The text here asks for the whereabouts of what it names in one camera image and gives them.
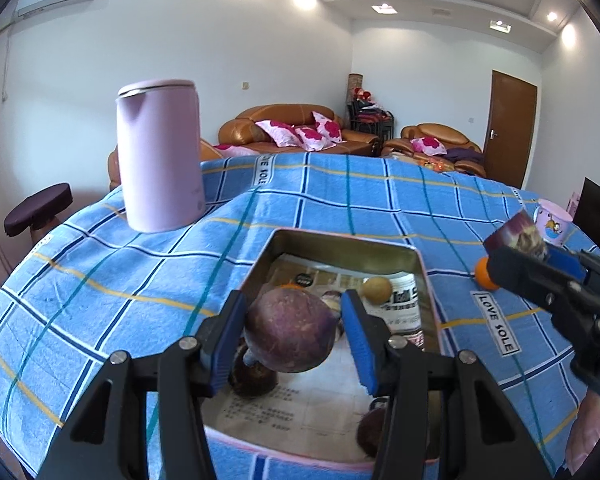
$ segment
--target brown door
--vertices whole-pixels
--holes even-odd
[[[538,87],[493,71],[491,110],[484,141],[487,178],[521,187],[536,122]]]

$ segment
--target ceiling vent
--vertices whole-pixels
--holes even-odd
[[[446,9],[431,9],[431,13],[439,18],[451,18],[451,11]]]

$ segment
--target black round logo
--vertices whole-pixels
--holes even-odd
[[[301,272],[296,276],[296,283],[300,286],[312,286],[314,284],[314,279],[308,274]]]

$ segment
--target hand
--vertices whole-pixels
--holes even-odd
[[[567,466],[575,474],[600,440],[600,396],[589,390],[580,403],[578,416],[567,441]]]

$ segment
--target kettle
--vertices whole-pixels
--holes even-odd
[[[172,231],[205,210],[200,111],[193,81],[152,80],[118,92],[118,161],[129,227]]]

